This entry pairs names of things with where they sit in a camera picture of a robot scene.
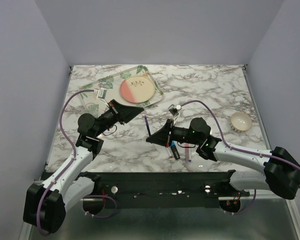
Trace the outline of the dark blue pen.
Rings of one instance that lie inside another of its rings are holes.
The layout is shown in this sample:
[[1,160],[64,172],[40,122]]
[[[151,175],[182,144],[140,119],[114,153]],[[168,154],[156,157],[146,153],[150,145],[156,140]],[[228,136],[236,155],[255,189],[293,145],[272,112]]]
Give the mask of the dark blue pen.
[[147,116],[144,116],[144,121],[145,121],[146,129],[147,129],[147,132],[148,132],[148,136],[150,137],[151,136],[151,130],[150,130],[150,126],[149,126]]

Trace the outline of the black marker blue tip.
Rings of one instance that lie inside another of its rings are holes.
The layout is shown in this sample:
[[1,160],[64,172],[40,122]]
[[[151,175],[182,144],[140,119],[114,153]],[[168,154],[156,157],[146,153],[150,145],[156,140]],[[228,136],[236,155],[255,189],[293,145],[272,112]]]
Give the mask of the black marker blue tip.
[[180,159],[180,154],[179,154],[179,152],[178,152],[178,149],[177,149],[177,147],[176,147],[174,141],[171,142],[170,150],[171,150],[171,152],[172,152],[173,157],[174,157],[176,160],[179,160],[179,159]]

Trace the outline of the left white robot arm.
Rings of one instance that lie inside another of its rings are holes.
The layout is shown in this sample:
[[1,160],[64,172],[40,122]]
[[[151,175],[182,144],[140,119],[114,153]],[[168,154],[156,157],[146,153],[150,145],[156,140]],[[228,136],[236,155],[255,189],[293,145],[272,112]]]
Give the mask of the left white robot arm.
[[78,121],[79,137],[66,161],[41,184],[33,183],[26,192],[23,221],[36,226],[43,236],[55,233],[66,212],[85,196],[97,197],[101,185],[81,177],[81,171],[100,153],[104,141],[99,138],[117,123],[130,122],[144,111],[143,107],[127,106],[111,100],[109,109],[98,118],[82,114]]

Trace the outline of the white pen blue tip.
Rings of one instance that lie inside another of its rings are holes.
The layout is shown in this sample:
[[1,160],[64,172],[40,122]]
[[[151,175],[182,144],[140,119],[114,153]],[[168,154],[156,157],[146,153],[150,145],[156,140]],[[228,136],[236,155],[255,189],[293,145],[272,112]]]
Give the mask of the white pen blue tip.
[[187,161],[190,163],[192,161],[191,148],[187,149]]

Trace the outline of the pink pen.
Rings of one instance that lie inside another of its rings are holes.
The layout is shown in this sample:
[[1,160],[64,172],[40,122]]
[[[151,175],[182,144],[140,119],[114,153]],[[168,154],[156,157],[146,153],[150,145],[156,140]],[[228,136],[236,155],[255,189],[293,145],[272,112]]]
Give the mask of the pink pen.
[[186,155],[188,155],[189,152],[190,152],[190,151],[189,151],[189,146],[190,146],[190,145],[189,145],[188,143],[185,143],[185,144],[184,144],[185,154],[186,154]]

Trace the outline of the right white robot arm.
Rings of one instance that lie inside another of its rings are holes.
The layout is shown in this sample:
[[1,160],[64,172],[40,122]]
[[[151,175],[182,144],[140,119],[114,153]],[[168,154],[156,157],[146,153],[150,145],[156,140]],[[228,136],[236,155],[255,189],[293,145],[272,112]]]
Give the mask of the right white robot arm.
[[293,200],[300,188],[300,165],[283,147],[274,150],[240,149],[211,135],[211,127],[201,117],[191,120],[189,128],[174,125],[168,119],[164,126],[146,138],[146,142],[169,147],[172,142],[197,146],[196,152],[205,160],[233,163],[258,172],[248,177],[244,173],[233,174],[220,183],[220,191],[231,196],[237,190],[265,189],[277,196]]

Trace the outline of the white pen red tip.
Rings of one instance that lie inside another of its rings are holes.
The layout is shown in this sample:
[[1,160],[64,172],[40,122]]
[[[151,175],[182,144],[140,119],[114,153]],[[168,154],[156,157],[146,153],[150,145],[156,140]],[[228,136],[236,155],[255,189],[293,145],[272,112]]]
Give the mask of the white pen red tip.
[[171,159],[173,157],[173,154],[172,154],[171,149],[169,147],[166,148],[166,152],[168,154],[168,157]]

